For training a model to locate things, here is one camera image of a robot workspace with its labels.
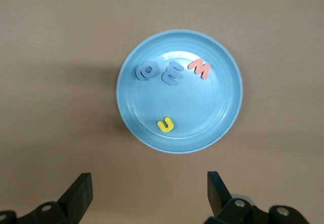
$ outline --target tabletop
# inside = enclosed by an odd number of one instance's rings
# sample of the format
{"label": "tabletop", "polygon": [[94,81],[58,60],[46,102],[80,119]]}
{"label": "tabletop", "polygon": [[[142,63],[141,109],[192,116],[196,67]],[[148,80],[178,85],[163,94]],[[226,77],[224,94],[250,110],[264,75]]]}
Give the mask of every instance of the tabletop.
{"label": "tabletop", "polygon": [[[84,223],[203,223],[207,172],[262,210],[324,219],[324,0],[0,0],[0,210],[18,216],[91,172]],[[140,142],[116,102],[146,38],[189,29],[235,58],[244,95],[214,145]]]}

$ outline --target plastic plate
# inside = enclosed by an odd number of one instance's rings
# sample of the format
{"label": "plastic plate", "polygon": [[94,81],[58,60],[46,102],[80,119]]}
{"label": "plastic plate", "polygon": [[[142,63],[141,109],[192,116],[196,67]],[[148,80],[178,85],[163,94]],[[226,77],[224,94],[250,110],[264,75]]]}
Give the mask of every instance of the plastic plate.
{"label": "plastic plate", "polygon": [[127,57],[117,81],[117,105],[128,129],[167,153],[190,153],[218,141],[233,125],[242,80],[231,54],[191,30],[151,36]]}

